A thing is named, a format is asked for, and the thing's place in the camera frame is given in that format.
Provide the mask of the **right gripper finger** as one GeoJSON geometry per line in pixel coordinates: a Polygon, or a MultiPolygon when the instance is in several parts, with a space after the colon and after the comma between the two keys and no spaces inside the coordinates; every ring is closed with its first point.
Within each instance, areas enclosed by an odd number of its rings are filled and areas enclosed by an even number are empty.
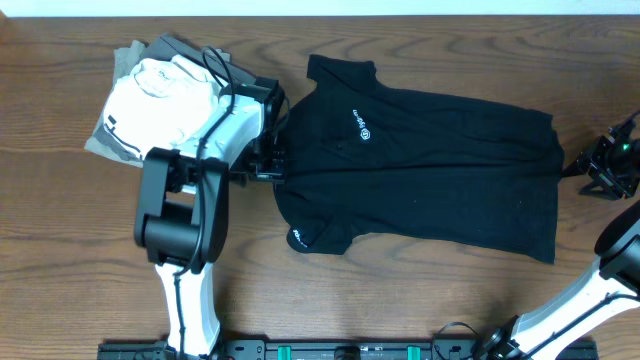
{"type": "Polygon", "coordinates": [[[576,159],[562,170],[561,177],[568,178],[568,177],[574,177],[574,176],[581,176],[583,174],[584,174],[583,161],[580,159],[576,159]]]}
{"type": "Polygon", "coordinates": [[[585,185],[580,189],[579,194],[609,201],[620,199],[615,189],[601,180],[593,180],[591,183],[585,185]]]}

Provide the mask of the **black polo shirt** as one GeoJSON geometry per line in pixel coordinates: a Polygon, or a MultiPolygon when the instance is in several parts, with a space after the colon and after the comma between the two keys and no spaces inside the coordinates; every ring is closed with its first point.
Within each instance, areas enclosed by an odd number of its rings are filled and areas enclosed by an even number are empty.
{"type": "Polygon", "coordinates": [[[550,114],[391,88],[370,61],[312,55],[307,76],[278,137],[292,249],[342,255],[388,233],[554,261],[564,152],[550,114]]]}

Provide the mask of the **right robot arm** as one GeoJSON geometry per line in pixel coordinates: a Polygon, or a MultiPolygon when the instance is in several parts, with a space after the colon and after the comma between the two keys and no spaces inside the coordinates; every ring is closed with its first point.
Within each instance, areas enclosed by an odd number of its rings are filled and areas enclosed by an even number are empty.
{"type": "MultiPolygon", "coordinates": [[[[631,198],[639,188],[639,141],[629,118],[585,148],[561,173],[587,175],[581,195],[631,198]]],[[[639,307],[639,204],[601,233],[596,257],[576,281],[543,306],[514,317],[474,348],[473,359],[554,359],[606,320],[639,307]]]]}

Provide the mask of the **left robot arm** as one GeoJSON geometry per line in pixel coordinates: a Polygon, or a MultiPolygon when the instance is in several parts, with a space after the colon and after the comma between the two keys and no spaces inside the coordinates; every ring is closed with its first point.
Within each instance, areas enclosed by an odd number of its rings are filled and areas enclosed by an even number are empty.
{"type": "Polygon", "coordinates": [[[289,103],[279,82],[229,84],[220,109],[194,139],[173,150],[152,148],[143,162],[134,240],[145,249],[167,300],[163,344],[132,350],[132,359],[208,359],[220,322],[213,267],[229,224],[230,186],[281,183],[285,155],[277,137],[289,103]]]}

